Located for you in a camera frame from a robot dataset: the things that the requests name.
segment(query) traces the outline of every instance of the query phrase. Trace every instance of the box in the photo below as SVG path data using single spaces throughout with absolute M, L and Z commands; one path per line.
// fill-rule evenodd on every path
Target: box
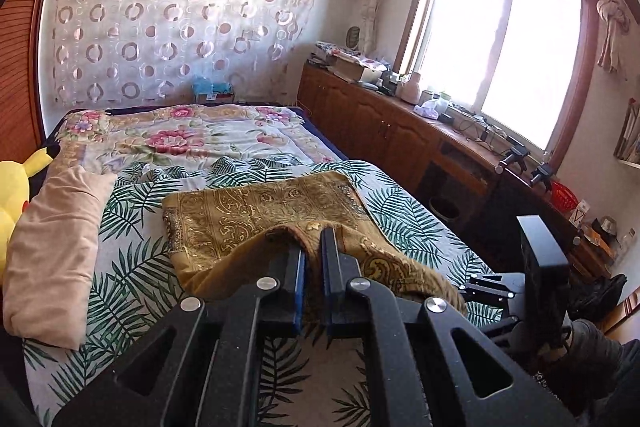
M 228 82 L 211 82 L 206 78 L 197 76 L 193 79 L 193 98 L 196 103 L 233 103 L 234 90 Z
M 357 62 L 351 62 L 350 60 L 345 60 L 344 58 L 337 57 L 336 55 L 329 55 L 327 59 L 330 64 L 329 70 L 347 82 L 362 81 L 368 82 L 369 84 L 375 84 L 383 73 L 382 71 L 374 71 Z

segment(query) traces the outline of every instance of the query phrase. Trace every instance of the metal bolt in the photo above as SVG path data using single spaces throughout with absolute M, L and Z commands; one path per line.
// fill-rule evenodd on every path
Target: metal bolt
M 447 309 L 447 301 L 440 297 L 429 297 L 427 299 L 427 309 L 433 313 L 442 313 Z
M 273 290 L 278 285 L 278 281 L 273 277 L 261 277 L 255 285 L 261 290 Z
M 358 292 L 364 292 L 364 290 L 368 290 L 371 287 L 369 279 L 364 279 L 364 277 L 356 277 L 352 279 L 349 284 Z
M 183 312 L 194 312 L 201 304 L 200 299 L 196 297 L 187 297 L 186 299 L 182 299 L 180 302 L 180 308 L 182 308 Z

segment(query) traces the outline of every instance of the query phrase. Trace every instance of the shelf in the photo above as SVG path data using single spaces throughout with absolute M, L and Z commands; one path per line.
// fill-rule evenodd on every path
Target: shelf
M 620 159 L 618 161 L 624 165 L 629 165 L 629 167 L 633 167 L 634 169 L 640 169 L 640 163 L 625 162 L 624 160 Z

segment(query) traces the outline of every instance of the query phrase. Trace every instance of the red basket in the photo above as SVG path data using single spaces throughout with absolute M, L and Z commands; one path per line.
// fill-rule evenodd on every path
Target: red basket
M 551 182 L 551 204 L 564 214 L 578 206 L 578 198 L 561 183 Z

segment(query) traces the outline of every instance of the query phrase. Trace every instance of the gold paisley cloth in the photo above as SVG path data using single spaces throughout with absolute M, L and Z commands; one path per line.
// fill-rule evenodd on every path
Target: gold paisley cloth
M 364 277 L 410 299 L 444 298 L 466 314 L 444 276 L 396 250 L 367 214 L 350 180 L 329 171 L 290 180 L 177 192 L 162 201 L 170 256 L 180 285 L 217 300 L 268 272 L 292 241 L 307 256 L 305 301 L 317 307 L 322 282 L 320 233 L 332 227 L 338 249 L 355 257 Z M 316 311 L 306 310 L 312 315 Z

